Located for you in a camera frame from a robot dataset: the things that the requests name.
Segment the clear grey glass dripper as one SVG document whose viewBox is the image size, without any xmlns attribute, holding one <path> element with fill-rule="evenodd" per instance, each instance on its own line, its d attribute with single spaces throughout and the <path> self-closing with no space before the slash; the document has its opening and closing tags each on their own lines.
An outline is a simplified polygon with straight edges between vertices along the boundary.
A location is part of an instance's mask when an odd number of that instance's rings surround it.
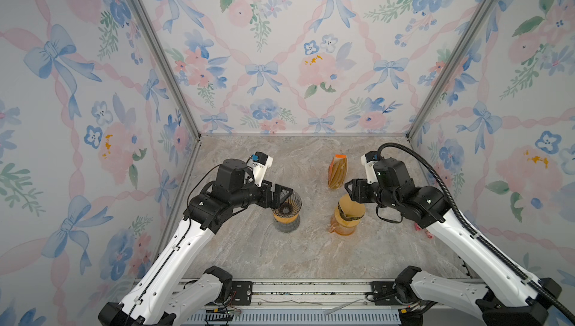
<svg viewBox="0 0 575 326">
<path fill-rule="evenodd" d="M 302 208 L 302 200 L 299 194 L 294 191 L 293 194 L 286 200 L 286 203 L 273 211 L 273 216 L 278 221 L 280 219 L 292 219 L 299 215 Z"/>
</svg>

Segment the brown paper coffee filter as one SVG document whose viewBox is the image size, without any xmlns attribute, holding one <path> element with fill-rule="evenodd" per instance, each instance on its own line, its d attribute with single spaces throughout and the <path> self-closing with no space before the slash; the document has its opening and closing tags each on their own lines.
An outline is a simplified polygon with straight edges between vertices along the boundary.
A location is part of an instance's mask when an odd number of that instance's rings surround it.
<svg viewBox="0 0 575 326">
<path fill-rule="evenodd" d="M 359 224 L 366 213 L 365 205 L 351 200 L 345 194 L 339 201 L 335 209 L 335 219 L 344 227 L 355 227 Z"/>
</svg>

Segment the orange coffee filter packet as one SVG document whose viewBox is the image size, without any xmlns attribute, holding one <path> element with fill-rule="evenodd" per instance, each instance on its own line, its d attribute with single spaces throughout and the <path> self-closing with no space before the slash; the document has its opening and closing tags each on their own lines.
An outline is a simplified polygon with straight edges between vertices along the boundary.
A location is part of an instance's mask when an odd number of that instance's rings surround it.
<svg viewBox="0 0 575 326">
<path fill-rule="evenodd" d="M 348 162 L 346 155 L 335 155 L 328 172 L 328 188 L 335 190 L 344 185 L 347 176 Z"/>
</svg>

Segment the clear grey glass pitcher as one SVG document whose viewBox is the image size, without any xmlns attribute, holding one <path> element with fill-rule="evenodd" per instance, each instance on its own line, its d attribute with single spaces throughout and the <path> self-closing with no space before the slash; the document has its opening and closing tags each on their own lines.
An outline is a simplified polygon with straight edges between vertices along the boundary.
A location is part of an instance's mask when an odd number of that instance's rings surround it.
<svg viewBox="0 0 575 326">
<path fill-rule="evenodd" d="M 292 233 L 297 230 L 300 225 L 300 216 L 296 216 L 292 219 L 275 220 L 273 225 L 280 233 Z"/>
</svg>

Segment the orange glass carafe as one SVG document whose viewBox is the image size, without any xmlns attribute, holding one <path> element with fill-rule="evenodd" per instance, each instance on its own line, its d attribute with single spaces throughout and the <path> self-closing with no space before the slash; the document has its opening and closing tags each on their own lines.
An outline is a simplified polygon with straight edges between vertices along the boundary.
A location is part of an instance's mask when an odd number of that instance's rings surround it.
<svg viewBox="0 0 575 326">
<path fill-rule="evenodd" d="M 329 233 L 337 233 L 340 236 L 350 236 L 355 233 L 359 221 L 340 221 L 336 218 L 331 218 L 328 227 Z"/>
</svg>

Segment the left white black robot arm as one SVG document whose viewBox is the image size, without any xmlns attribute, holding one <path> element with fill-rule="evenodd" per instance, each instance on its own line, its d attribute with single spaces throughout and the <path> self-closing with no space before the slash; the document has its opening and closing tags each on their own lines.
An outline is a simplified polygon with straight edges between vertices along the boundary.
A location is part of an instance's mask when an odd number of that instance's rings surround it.
<svg viewBox="0 0 575 326">
<path fill-rule="evenodd" d="M 223 224 L 251 205 L 278 209 L 292 188 L 265 179 L 273 158 L 256 152 L 247 161 L 229 158 L 217 165 L 217 177 L 192 197 L 172 240 L 148 273 L 119 303 L 107 303 L 98 315 L 102 325 L 182 325 L 210 303 L 229 299 L 233 277 L 212 266 L 181 292 L 193 260 Z"/>
</svg>

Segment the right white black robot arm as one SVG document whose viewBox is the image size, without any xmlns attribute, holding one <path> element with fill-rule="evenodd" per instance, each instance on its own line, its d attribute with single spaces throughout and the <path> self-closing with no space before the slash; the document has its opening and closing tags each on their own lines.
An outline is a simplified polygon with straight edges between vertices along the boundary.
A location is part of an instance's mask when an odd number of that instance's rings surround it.
<svg viewBox="0 0 575 326">
<path fill-rule="evenodd" d="M 345 185 L 351 200 L 397 210 L 449 246 L 482 280 L 464 283 L 408 266 L 395 279 L 399 302 L 436 302 L 486 325 L 545 324 L 552 303 L 542 293 L 558 297 L 562 289 L 555 281 L 540 279 L 511 260 L 503 261 L 501 250 L 488 247 L 481 233 L 464 226 L 466 218 L 457 217 L 444 192 L 434 186 L 415 186 L 403 162 L 377 157 L 375 152 L 361 161 L 366 177 Z"/>
</svg>

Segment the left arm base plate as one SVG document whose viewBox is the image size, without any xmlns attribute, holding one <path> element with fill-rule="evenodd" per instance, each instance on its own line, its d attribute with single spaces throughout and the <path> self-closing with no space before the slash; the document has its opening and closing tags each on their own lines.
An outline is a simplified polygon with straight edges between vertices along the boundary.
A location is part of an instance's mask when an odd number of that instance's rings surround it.
<svg viewBox="0 0 575 326">
<path fill-rule="evenodd" d="M 226 306 L 249 306 L 252 303 L 252 281 L 229 281 L 223 284 L 216 304 Z"/>
</svg>

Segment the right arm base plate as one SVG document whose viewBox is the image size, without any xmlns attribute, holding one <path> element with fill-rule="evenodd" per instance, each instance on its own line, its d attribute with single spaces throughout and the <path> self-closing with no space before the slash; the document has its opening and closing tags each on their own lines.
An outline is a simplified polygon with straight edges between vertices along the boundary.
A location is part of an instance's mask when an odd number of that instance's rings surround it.
<svg viewBox="0 0 575 326">
<path fill-rule="evenodd" d="M 366 300 L 376 306 L 399 306 L 397 289 L 393 281 L 372 281 L 371 291 L 366 295 Z"/>
</svg>

